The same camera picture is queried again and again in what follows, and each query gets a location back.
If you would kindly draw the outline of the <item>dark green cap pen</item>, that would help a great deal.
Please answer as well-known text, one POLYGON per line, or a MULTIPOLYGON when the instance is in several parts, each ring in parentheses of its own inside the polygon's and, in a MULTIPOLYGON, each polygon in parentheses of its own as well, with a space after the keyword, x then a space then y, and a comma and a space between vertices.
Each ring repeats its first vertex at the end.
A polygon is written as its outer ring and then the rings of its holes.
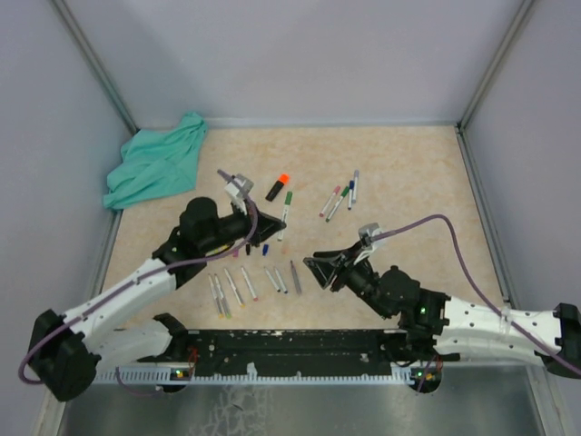
POLYGON ((288 191, 286 193, 286 197, 285 197, 285 201, 284 201, 284 205, 283 205, 283 209, 282 209, 282 214, 281 214, 281 221, 285 224, 285 226, 278 232, 278 236, 277 236, 278 242, 282 242, 283 238, 284 238, 286 224, 288 221, 288 215, 289 215, 290 208, 291 208, 292 196, 293 196, 292 191, 288 191))

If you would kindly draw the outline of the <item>purple cap pen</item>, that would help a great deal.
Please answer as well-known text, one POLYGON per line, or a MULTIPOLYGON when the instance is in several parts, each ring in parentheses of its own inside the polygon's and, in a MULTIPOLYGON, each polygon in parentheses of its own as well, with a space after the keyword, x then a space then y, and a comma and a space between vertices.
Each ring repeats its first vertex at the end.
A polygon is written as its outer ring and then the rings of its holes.
POLYGON ((302 289, 300 286, 300 278, 299 278, 298 271, 297 271, 297 268, 296 268, 293 260, 290 260, 290 270, 291 270, 292 279, 293 279, 296 293, 298 295, 302 295, 302 289))

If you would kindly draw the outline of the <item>black orange highlighter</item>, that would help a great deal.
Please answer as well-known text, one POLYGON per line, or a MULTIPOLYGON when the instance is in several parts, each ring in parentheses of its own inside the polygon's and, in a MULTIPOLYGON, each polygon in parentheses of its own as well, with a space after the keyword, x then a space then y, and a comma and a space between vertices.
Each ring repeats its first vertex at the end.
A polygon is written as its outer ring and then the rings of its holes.
POLYGON ((265 196, 265 200, 272 202, 288 183, 289 179, 290 177, 286 173, 281 174, 271 189, 268 191, 267 195, 265 196))

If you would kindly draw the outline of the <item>small black marker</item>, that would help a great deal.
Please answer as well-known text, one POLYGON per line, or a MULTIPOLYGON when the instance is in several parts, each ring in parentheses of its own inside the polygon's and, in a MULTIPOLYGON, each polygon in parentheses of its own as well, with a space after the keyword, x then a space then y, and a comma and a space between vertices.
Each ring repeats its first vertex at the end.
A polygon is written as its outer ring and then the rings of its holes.
POLYGON ((274 276, 271 274, 271 272, 269 271, 269 269, 267 267, 263 268, 272 287, 274 288, 275 292, 281 292, 281 288, 278 284, 278 282, 276 281, 276 279, 274 278, 274 276))

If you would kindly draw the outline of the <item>light green cap pen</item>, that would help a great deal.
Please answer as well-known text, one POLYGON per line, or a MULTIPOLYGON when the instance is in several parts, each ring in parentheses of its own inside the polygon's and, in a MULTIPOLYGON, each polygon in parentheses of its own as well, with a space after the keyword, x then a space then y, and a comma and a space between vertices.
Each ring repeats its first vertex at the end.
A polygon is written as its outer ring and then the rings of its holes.
POLYGON ((230 319, 231 318, 231 310, 230 310, 229 304, 227 302, 225 293, 223 291, 222 283, 220 281, 220 278, 219 278, 219 276, 217 274, 214 274, 213 275, 213 280, 214 280, 214 285, 215 285, 216 290, 217 290, 218 295, 219 295, 219 299, 220 299, 220 302, 221 302, 222 310, 224 312, 224 316, 227 319, 230 319))

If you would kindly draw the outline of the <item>yellow cap marker pen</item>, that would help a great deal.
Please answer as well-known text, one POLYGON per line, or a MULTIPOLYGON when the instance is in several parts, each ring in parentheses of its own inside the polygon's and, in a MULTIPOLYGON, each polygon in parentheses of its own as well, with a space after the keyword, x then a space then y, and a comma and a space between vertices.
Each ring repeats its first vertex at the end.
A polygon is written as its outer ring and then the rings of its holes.
POLYGON ((230 271, 227 268, 224 268, 223 271, 224 271, 226 279, 231 287, 231 290, 236 298, 237 303, 240 305, 241 308, 244 308, 245 302, 241 296, 241 293, 240 293, 238 287, 236 286, 235 281, 233 280, 233 277, 231 276, 230 271))

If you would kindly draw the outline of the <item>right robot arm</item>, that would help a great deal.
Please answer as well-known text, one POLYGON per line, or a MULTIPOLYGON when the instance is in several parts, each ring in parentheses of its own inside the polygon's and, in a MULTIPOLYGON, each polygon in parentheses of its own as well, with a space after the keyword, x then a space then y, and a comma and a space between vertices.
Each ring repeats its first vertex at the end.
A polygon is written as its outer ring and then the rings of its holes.
POLYGON ((376 272, 359 243, 303 262, 321 288, 347 288, 380 318, 397 318, 416 359, 512 360, 580 376, 580 311, 572 304, 535 312, 468 302, 423 288, 396 265, 376 272))

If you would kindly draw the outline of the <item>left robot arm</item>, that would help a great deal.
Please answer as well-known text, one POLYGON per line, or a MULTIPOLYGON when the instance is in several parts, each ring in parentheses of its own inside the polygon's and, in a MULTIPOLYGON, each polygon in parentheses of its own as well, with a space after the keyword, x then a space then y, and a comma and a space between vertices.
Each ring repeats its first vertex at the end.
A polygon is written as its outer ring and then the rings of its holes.
POLYGON ((123 324, 185 285, 209 262, 228 256, 236 246, 258 246, 285 227, 250 200, 234 203, 224 217, 208 197, 189 201, 168 240, 135 272, 63 314, 47 310, 36 318, 17 370, 19 379, 43 384, 65 402, 86 391, 96 377, 130 362, 159 355, 181 359, 189 339, 170 329, 171 317, 156 318, 142 328, 125 329, 123 324))

